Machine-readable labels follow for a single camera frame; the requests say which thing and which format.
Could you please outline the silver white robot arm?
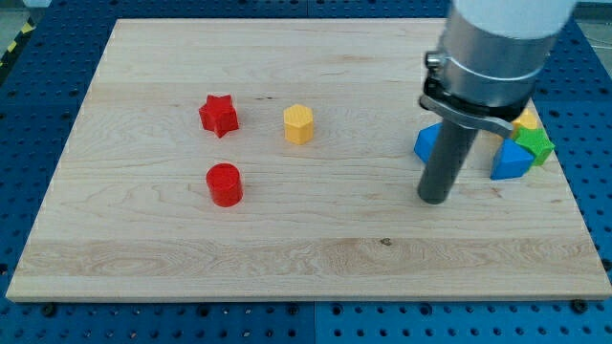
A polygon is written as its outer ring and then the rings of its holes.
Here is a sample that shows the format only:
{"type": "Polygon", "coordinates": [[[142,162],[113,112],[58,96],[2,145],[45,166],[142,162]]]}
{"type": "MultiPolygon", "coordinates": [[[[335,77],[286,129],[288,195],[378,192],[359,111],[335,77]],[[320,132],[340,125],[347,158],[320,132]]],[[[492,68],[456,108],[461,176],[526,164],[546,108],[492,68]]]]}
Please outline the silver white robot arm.
{"type": "Polygon", "coordinates": [[[421,105],[456,140],[479,130],[506,138],[535,89],[576,0],[452,0],[421,105]]]}

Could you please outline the yellow block behind arm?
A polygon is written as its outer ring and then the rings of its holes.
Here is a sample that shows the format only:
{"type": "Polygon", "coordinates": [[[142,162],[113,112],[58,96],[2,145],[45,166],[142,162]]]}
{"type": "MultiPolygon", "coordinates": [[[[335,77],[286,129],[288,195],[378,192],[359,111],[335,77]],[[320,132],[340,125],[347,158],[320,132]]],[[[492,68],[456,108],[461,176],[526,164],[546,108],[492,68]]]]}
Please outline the yellow block behind arm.
{"type": "Polygon", "coordinates": [[[521,128],[535,130],[538,128],[539,122],[536,112],[525,108],[522,113],[512,121],[513,131],[511,137],[515,138],[521,128]]]}

